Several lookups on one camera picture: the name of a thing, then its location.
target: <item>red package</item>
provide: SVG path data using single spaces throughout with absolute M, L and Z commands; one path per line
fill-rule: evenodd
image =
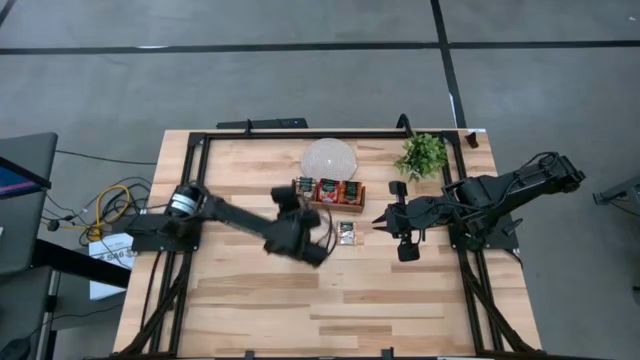
M 340 194 L 340 182 L 330 179 L 320 179 L 318 184 L 318 201 L 324 203 L 337 203 Z

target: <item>clear plate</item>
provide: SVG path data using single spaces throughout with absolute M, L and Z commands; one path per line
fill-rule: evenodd
M 349 180 L 358 164 L 351 146 L 338 139 L 325 138 L 309 145 L 300 164 L 306 177 L 316 180 Z

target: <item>mounting plate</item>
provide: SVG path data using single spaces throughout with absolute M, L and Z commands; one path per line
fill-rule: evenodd
M 514 250 L 518 249 L 520 245 L 518 244 L 518 237 L 516 236 L 515 231 L 511 233 L 511 235 L 506 235 L 502 232 L 505 226 L 509 225 L 512 222 L 511 214 L 507 214 L 498 220 L 498 225 L 496 225 L 495 230 L 491 235 L 486 238 L 484 243 L 485 249 L 505 249 L 505 250 Z M 449 232 L 451 233 L 451 245 L 460 246 L 458 244 L 459 241 L 465 239 L 464 234 L 459 230 L 456 226 L 449 226 Z
M 132 229 L 162 229 L 170 220 L 170 217 L 163 214 L 145 214 L 114 223 L 113 231 L 118 233 Z M 200 247 L 201 233 L 202 223 L 194 223 L 190 234 L 180 238 L 161 233 L 133 234 L 131 250 L 193 252 Z

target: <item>yellow cable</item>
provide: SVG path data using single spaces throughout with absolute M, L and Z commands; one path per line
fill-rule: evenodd
M 129 192 L 129 188 L 127 188 L 126 186 L 124 186 L 124 185 L 113 185 L 113 186 L 110 186 L 110 187 L 106 188 L 103 192 L 101 192 L 100 195 L 98 195 L 98 198 L 96 199 L 96 223 L 95 223 L 95 225 L 85 227 L 85 229 L 86 228 L 91 228 L 91 230 L 89 231 L 89 234 L 87 234 L 87 238 L 89 239 L 89 241 L 100 241 L 100 240 L 102 240 L 102 232 L 100 231 L 100 227 L 103 225 L 103 224 L 100 223 L 100 208 L 101 208 L 100 205 L 102 203 L 102 198 L 109 191 L 113 191 L 113 190 L 117 190 L 117 189 L 123 190 L 127 194 L 127 202 L 122 207 L 122 209 L 120 209 L 120 211 L 118 211 L 110 219 L 104 219 L 104 222 L 105 223 L 110 223 L 110 222 L 114 222 L 114 221 L 118 220 L 125 213 L 125 211 L 127 211 L 127 209 L 129 208 L 129 204 L 131 203 L 131 193 Z

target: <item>gray floor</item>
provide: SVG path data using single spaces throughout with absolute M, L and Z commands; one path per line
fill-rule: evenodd
M 442 8 L 451 41 L 640 39 L 632 0 L 445 0 Z M 0 28 L 0 47 L 436 39 L 426 0 L 18 0 Z M 640 175 L 640 49 L 452 56 L 468 126 L 487 128 L 499 170 L 557 150 L 588 177 L 575 194 L 516 212 L 545 349 L 637 358 L 640 306 L 630 287 L 640 277 L 640 226 L 595 207 L 591 193 Z M 454 126 L 438 50 L 0 56 L 0 136 L 55 131 L 60 148 L 111 157 L 153 160 L 170 128 L 295 116 L 312 127 L 386 127 L 400 112 L 416 127 Z M 129 175 L 151 178 L 153 169 L 58 156 L 52 194 L 78 207 Z M 74 233 L 41 236 L 77 246 Z M 107 355 L 115 326 L 61 332 L 55 357 Z

